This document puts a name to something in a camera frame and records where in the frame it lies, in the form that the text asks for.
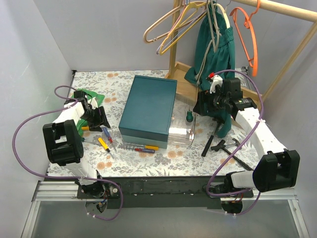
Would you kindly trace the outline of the green stubby screwdriver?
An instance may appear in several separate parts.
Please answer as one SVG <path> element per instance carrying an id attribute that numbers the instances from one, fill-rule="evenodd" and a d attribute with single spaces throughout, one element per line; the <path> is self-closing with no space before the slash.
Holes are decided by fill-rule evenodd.
<path id="1" fill-rule="evenodd" d="M 193 121 L 193 119 L 194 119 L 193 112 L 191 110 L 188 110 L 187 114 L 186 114 L 186 121 L 188 123 L 191 123 Z"/>

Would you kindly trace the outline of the yellow black screwdriver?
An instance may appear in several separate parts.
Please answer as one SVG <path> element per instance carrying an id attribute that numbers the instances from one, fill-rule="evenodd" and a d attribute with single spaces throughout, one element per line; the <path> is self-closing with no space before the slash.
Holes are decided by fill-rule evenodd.
<path id="1" fill-rule="evenodd" d="M 111 151 L 110 151 L 108 145 L 106 144 L 106 142 L 105 142 L 101 137 L 98 138 L 98 141 L 99 141 L 99 143 L 102 145 L 102 147 L 106 150 L 106 152 L 107 152 L 112 158 L 114 158 L 114 156 L 112 155 L 112 153 L 111 153 Z"/>

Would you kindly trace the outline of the clear acrylic drawer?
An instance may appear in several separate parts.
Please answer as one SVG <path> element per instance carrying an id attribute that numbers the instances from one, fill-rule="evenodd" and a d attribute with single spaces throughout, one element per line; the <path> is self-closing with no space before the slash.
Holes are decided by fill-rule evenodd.
<path id="1" fill-rule="evenodd" d="M 173 106 L 168 134 L 168 143 L 192 145 L 195 138 L 196 113 L 193 112 L 193 121 L 186 121 L 187 111 L 193 112 L 193 106 L 188 100 L 176 99 Z"/>

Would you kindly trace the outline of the teal drawer box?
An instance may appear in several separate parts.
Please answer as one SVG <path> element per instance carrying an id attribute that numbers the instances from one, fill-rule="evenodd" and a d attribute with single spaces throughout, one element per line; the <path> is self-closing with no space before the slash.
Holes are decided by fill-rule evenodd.
<path id="1" fill-rule="evenodd" d="M 134 76 L 118 126 L 124 143 L 167 148 L 176 89 L 173 79 Z"/>

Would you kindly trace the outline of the orange yellow screwdriver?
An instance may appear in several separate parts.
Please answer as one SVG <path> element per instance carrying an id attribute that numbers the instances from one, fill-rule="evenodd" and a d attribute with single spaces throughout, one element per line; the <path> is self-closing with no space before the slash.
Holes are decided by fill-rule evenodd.
<path id="1" fill-rule="evenodd" d="M 159 148 L 156 146 L 149 146 L 149 145 L 145 145 L 146 149 L 151 149 L 151 150 L 158 150 Z"/>

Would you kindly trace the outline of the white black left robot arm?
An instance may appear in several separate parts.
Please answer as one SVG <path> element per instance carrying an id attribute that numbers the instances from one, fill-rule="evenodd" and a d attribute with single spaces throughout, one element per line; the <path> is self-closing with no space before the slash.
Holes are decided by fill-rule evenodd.
<path id="1" fill-rule="evenodd" d="M 65 167 L 77 177 L 76 183 L 85 194 L 101 198 L 106 192 L 106 187 L 99 181 L 102 178 L 99 172 L 81 160 L 84 156 L 84 147 L 77 124 L 83 119 L 88 123 L 89 130 L 102 132 L 103 127 L 110 128 L 105 110 L 103 106 L 98 106 L 95 98 L 89 100 L 88 94 L 83 90 L 75 91 L 73 99 L 67 100 L 64 107 L 65 110 L 56 120 L 43 126 L 48 159 L 52 164 Z"/>

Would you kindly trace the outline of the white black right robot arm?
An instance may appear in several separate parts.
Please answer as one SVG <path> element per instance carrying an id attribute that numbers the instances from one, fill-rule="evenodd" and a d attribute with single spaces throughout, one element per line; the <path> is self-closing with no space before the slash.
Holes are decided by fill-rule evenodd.
<path id="1" fill-rule="evenodd" d="M 226 175 L 224 191 L 235 197 L 243 189 L 256 188 L 267 192 L 294 187 L 297 180 L 300 155 L 288 150 L 260 119 L 260 112 L 251 98 L 243 97 L 238 78 L 222 79 L 219 75 L 208 77 L 209 91 L 200 92 L 194 109 L 200 113 L 225 110 L 233 119 L 250 133 L 251 143 L 259 157 L 259 163 L 252 171 L 232 172 Z"/>

